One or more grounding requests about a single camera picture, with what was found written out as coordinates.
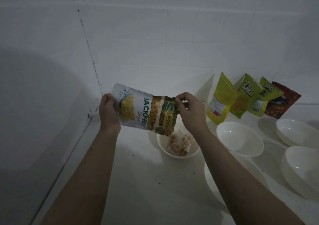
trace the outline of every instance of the hand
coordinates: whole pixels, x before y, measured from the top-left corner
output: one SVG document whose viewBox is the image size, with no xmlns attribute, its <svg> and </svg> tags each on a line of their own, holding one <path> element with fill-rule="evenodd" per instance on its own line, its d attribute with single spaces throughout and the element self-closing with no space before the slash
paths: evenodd
<svg viewBox="0 0 319 225">
<path fill-rule="evenodd" d="M 99 114 L 101 120 L 100 130 L 118 135 L 121 125 L 114 109 L 114 97 L 111 94 L 103 95 L 99 106 Z"/>
<path fill-rule="evenodd" d="M 196 97 L 184 92 L 176 97 L 175 103 L 184 126 L 193 136 L 209 131 L 206 124 L 205 106 Z"/>
</svg>

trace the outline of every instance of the white bowl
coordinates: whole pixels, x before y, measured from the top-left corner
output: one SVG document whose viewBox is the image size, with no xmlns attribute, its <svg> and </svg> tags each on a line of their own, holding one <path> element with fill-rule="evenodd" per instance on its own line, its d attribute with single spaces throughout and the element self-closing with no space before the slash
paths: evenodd
<svg viewBox="0 0 319 225">
<path fill-rule="evenodd" d="M 289 185 L 303 197 L 319 201 L 319 151 L 306 147 L 286 149 L 281 170 Z"/>
<path fill-rule="evenodd" d="M 236 122 L 223 122 L 217 126 L 217 137 L 230 151 L 243 156 L 257 156 L 264 150 L 262 139 L 249 127 Z"/>
<path fill-rule="evenodd" d="M 319 150 L 319 131 L 315 128 L 291 119 L 279 119 L 276 125 L 279 138 L 289 146 Z"/>
<path fill-rule="evenodd" d="M 184 134 L 190 134 L 190 132 L 188 132 L 188 130 L 185 128 L 185 126 L 183 125 L 182 122 L 176 122 L 175 127 L 174 127 L 174 131 L 177 130 L 181 130 Z M 192 142 L 192 145 L 190 147 L 189 152 L 185 155 L 185 156 L 177 156 L 172 154 L 170 151 L 167 150 L 167 144 L 169 143 L 169 137 L 166 137 L 164 135 L 161 134 L 157 134 L 157 141 L 161 147 L 161 149 L 169 156 L 177 158 L 177 159 L 185 159 L 185 158 L 189 158 L 192 157 L 194 155 L 196 155 L 200 148 L 197 144 L 197 142 L 194 140 L 194 142 Z"/>
<path fill-rule="evenodd" d="M 231 154 L 239 161 L 239 163 L 241 163 L 241 165 L 243 167 L 246 168 L 246 170 L 248 170 L 257 180 L 259 180 L 265 187 L 267 187 L 267 189 L 269 188 L 268 182 L 265 179 L 263 173 L 259 170 L 259 168 L 257 166 L 255 166 L 252 162 L 248 161 L 245 157 L 241 156 L 241 155 L 237 155 L 236 153 L 231 152 Z M 205 179 L 207 182 L 207 185 L 210 189 L 210 191 L 214 194 L 214 196 L 224 205 L 225 202 L 216 186 L 216 183 L 214 182 L 214 179 L 205 163 L 204 166 L 204 174 L 205 174 Z"/>
</svg>

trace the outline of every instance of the red snack bag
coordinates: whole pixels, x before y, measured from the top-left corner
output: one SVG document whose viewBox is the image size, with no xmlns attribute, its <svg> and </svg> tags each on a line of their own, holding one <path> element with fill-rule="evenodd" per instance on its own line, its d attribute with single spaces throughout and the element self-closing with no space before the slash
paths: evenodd
<svg viewBox="0 0 319 225">
<path fill-rule="evenodd" d="M 272 82 L 272 84 L 279 90 L 283 91 L 284 94 L 268 102 L 265 114 L 279 119 L 288 110 L 288 108 L 301 97 L 301 95 L 277 82 Z"/>
</svg>

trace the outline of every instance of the plastic bag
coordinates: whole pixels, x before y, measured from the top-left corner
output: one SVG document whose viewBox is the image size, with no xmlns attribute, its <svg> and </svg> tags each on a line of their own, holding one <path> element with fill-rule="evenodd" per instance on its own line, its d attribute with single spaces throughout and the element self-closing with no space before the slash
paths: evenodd
<svg viewBox="0 0 319 225">
<path fill-rule="evenodd" d="M 247 108 L 257 99 L 262 92 L 262 88 L 253 80 L 249 74 L 245 74 L 240 86 L 237 89 L 238 98 L 230 112 L 236 117 L 241 118 L 246 112 Z"/>
<path fill-rule="evenodd" d="M 114 85 L 112 95 L 121 125 L 165 136 L 174 131 L 178 114 L 174 97 L 153 96 L 119 83 Z"/>
<path fill-rule="evenodd" d="M 279 119 L 288 110 L 288 108 L 301 97 L 301 95 L 277 82 L 272 82 L 272 84 L 284 93 L 280 97 L 268 102 L 265 114 Z"/>
<path fill-rule="evenodd" d="M 266 110 L 267 103 L 274 98 L 280 97 L 284 94 L 284 92 L 271 84 L 263 76 L 260 78 L 259 85 L 263 88 L 263 91 L 258 95 L 256 101 L 253 102 L 247 110 L 252 114 L 261 117 Z"/>
<path fill-rule="evenodd" d="M 181 130 L 172 133 L 167 144 L 167 150 L 174 155 L 186 155 L 192 145 L 194 138 L 189 134 L 184 134 Z"/>
<path fill-rule="evenodd" d="M 222 72 L 217 83 L 213 98 L 206 110 L 206 115 L 216 124 L 222 123 L 230 107 L 236 101 L 237 91 Z"/>
</svg>

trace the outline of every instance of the person's left hand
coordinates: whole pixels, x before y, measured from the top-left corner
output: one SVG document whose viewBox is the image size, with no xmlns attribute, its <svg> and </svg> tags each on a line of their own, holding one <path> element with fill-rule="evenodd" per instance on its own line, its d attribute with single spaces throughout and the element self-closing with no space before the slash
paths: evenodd
<svg viewBox="0 0 319 225">
<path fill-rule="evenodd" d="M 114 97 L 110 93 L 103 95 L 99 106 L 99 115 L 101 120 L 100 131 L 119 134 L 121 125 L 114 109 Z"/>
</svg>

